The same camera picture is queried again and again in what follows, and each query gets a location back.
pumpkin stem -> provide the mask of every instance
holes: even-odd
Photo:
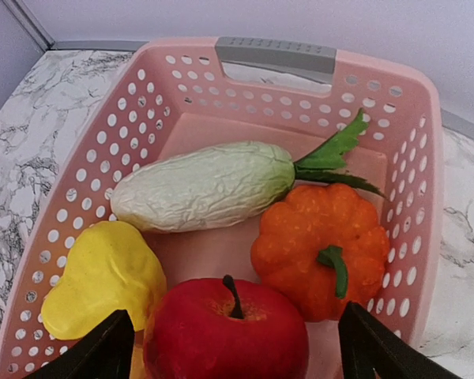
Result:
[[[240,298],[239,294],[237,293],[237,288],[235,288],[234,278],[232,278],[230,275],[225,275],[223,277],[223,285],[228,288],[235,300],[235,306],[230,313],[230,317],[244,320],[243,308],[240,305]]]
[[[348,292],[348,268],[342,259],[342,247],[330,245],[326,249],[320,250],[316,261],[335,269],[335,295],[338,298],[345,298]]]

yellow bell pepper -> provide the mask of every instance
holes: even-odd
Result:
[[[77,340],[115,310],[127,310],[136,332],[167,292],[156,255],[135,227],[102,221],[81,233],[65,271],[44,299],[44,327],[58,340]]]

orange pumpkin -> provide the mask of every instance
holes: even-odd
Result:
[[[389,239],[375,207],[344,184],[298,186],[262,216],[251,263],[306,321],[339,320],[381,287]]]

marble countertop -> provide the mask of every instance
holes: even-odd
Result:
[[[49,51],[0,112],[0,323],[40,206],[86,119],[131,57]],[[474,379],[474,141],[444,131],[442,252],[420,351]]]

basket bottom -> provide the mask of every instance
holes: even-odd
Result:
[[[220,118],[184,114],[166,142],[160,159],[192,152],[214,144],[256,140],[286,148],[298,159],[324,140],[306,133],[270,126],[258,126]],[[363,176],[380,189],[386,183],[386,156],[364,148],[347,155],[348,170]],[[360,192],[381,214],[383,199]],[[250,262],[250,248],[258,236],[260,217],[233,227],[171,235],[145,235],[168,278],[168,286],[193,278],[223,277],[258,282]],[[310,337],[310,364],[307,378],[335,378],[340,374],[340,347],[337,323],[326,321],[307,325]]]

